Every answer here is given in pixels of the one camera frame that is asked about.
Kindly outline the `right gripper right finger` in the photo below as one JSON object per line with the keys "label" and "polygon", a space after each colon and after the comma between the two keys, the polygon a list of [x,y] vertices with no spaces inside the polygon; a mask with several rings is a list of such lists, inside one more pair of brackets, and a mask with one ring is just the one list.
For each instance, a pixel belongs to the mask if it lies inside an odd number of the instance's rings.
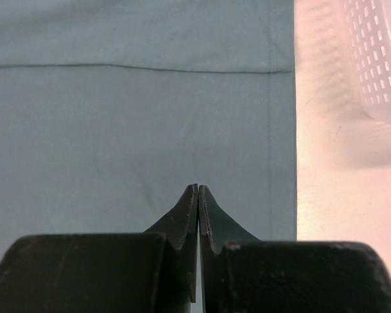
{"label": "right gripper right finger", "polygon": [[259,312],[263,242],[199,187],[199,238],[204,312]]}

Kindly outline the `blue-grey t shirt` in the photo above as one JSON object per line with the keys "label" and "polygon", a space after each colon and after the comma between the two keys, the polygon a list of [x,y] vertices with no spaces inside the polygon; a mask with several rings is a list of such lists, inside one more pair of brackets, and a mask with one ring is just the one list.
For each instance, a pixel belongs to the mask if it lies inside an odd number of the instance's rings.
{"label": "blue-grey t shirt", "polygon": [[295,144],[292,1],[0,1],[0,260],[143,231],[193,183],[293,240]]}

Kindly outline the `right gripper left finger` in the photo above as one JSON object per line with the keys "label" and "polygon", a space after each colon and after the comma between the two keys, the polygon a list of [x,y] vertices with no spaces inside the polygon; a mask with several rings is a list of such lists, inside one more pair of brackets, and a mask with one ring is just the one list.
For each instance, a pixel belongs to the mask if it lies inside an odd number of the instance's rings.
{"label": "right gripper left finger", "polygon": [[196,301],[198,186],[188,185],[175,206],[145,231],[166,236],[164,263],[190,303]]}

